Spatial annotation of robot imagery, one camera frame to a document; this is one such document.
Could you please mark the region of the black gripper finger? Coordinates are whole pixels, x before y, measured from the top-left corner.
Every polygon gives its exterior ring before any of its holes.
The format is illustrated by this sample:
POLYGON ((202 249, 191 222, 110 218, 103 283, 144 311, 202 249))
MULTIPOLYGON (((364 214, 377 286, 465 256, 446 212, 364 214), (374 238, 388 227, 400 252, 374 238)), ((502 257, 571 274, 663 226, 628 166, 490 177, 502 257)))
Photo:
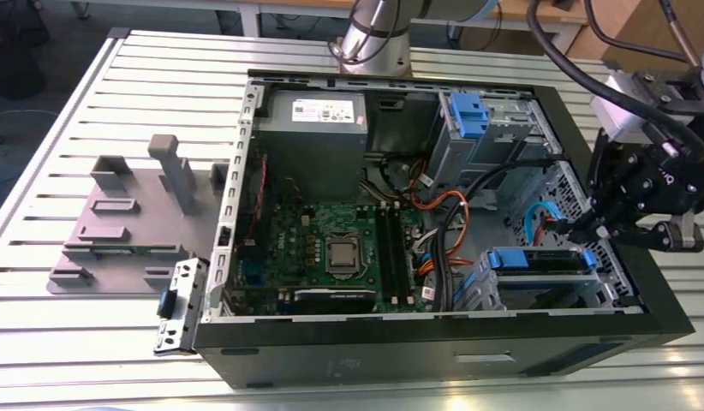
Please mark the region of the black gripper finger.
POLYGON ((672 215, 649 229, 636 225, 597 226, 596 234, 631 247, 665 253, 699 253, 704 250, 704 236, 692 211, 672 215))
POLYGON ((645 172, 645 146, 613 141, 600 129, 587 183, 589 209, 572 224, 568 239, 632 241, 645 233, 637 227, 637 220, 645 215, 637 204, 653 188, 653 178, 645 172))

